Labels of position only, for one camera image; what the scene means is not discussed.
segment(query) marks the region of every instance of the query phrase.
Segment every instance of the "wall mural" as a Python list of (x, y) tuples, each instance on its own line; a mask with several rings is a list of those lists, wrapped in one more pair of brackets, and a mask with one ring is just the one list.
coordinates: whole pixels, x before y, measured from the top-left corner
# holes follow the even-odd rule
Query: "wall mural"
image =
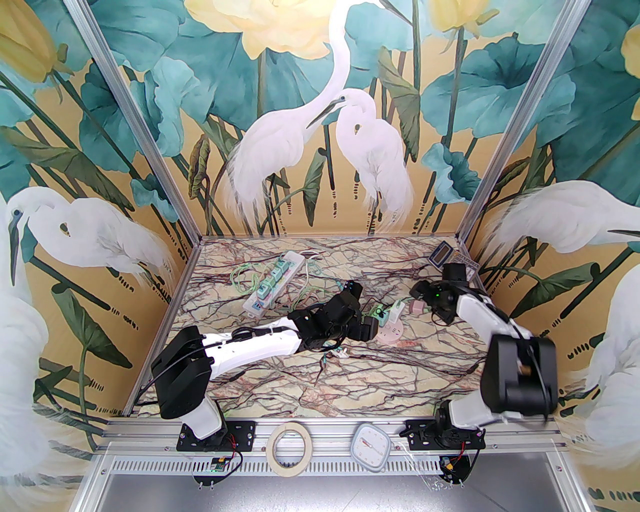
[(61, 0), (0, 12), (0, 502), (67, 509), (191, 245)]
[(538, 120), (470, 238), (495, 301), (556, 342), (558, 421), (600, 511), (640, 502), (639, 15), (592, 2), (554, 78), (573, 101)]
[[(218, 236), (454, 231), (562, 5), (91, 2), (194, 218)], [(568, 83), (538, 120), (568, 109)], [(90, 156), (121, 166), (106, 150)]]

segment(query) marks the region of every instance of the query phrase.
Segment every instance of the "black mounting plate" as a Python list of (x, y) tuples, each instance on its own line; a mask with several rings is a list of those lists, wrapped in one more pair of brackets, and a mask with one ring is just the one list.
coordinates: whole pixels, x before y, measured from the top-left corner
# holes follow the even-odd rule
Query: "black mounting plate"
[[(233, 435), (236, 440), (237, 452), (251, 451), (255, 438), (255, 421), (227, 420), (227, 429), (228, 433)], [(213, 436), (198, 439), (193, 431), (186, 424), (183, 424), (175, 449), (179, 452), (232, 452), (234, 449), (231, 446), (230, 435), (226, 435), (222, 442)]]
[(460, 450), (465, 443), (465, 450), (483, 450), (486, 447), (484, 436), (480, 430), (466, 430), (452, 427), (439, 433), (436, 420), (406, 420), (406, 427), (400, 432), (401, 437), (409, 441), (411, 451)]

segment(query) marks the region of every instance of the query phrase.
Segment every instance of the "marble surface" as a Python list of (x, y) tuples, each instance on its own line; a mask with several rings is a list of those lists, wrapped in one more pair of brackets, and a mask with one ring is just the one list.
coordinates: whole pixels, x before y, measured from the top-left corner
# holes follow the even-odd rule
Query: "marble surface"
[[(444, 238), (453, 246), (453, 238)], [(231, 272), (248, 262), (240, 276), (250, 284), (253, 274), (273, 267), (287, 250), (318, 254), (309, 266), (309, 286), (318, 290), (301, 297), (301, 305), (324, 302), (339, 288), (336, 280), (356, 280), (364, 286), (360, 299), (366, 312), (375, 304), (391, 306), (409, 297), (415, 281), (439, 276), (426, 258), (441, 237), (422, 238), (280, 238), (224, 239), (206, 244), (175, 318), (169, 339), (183, 327), (201, 332), (225, 332), (256, 325), (244, 313), (248, 294), (230, 282)], [(306, 273), (289, 284), (267, 323), (286, 315), (305, 285)], [(348, 357), (301, 353), (273, 357), (238, 368), (210, 382), (208, 395), (220, 403), (226, 417), (389, 416), (433, 413), (446, 397), (478, 387), (486, 345), (461, 321), (438, 326), (431, 314), (401, 317), (404, 332), (391, 344), (378, 340), (345, 340)], [(142, 401), (155, 399), (153, 388)], [(140, 408), (139, 417), (156, 416), (157, 406)]]

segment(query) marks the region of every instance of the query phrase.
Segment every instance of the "egret beak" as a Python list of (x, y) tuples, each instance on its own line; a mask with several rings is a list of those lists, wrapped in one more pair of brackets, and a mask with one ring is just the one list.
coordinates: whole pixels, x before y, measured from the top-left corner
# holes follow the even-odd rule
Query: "egret beak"
[(609, 229), (607, 230), (609, 233), (615, 233), (618, 235), (629, 235), (629, 236), (637, 236), (640, 238), (640, 231), (633, 231), (629, 229)]
[(346, 99), (344, 99), (343, 97), (338, 98), (337, 100), (331, 101), (329, 105), (327, 105), (326, 108), (322, 112), (320, 112), (320, 114), (318, 114), (316, 118), (307, 125), (307, 128), (311, 128), (312, 124), (316, 124), (318, 121), (320, 121), (320, 119), (322, 119), (325, 116), (328, 116), (333, 110), (333, 107), (335, 107), (338, 103), (342, 103), (344, 101), (346, 101)]
[(18, 221), (22, 213), (14, 216), (9, 222), (9, 251), (11, 253), (11, 286), (15, 286), (15, 269), (18, 265), (18, 251), (20, 250), (20, 234), (18, 233)]
[(393, 5), (389, 0), (380, 0), (382, 7), (384, 7), (389, 12), (392, 12), (396, 16), (398, 16), (401, 20), (406, 21), (409, 25), (413, 25), (411, 20), (409, 20), (404, 14), (402, 14), (395, 5)]

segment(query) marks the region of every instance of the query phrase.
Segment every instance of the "power strip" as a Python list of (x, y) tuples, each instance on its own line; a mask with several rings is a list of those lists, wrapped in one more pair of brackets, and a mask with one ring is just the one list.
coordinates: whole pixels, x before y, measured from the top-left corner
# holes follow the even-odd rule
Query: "power strip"
[(304, 265), (305, 257), (297, 252), (288, 251), (276, 261), (270, 274), (262, 280), (258, 289), (244, 302), (243, 308), (254, 318), (262, 318), (264, 312), (271, 307), (284, 287), (291, 281)]

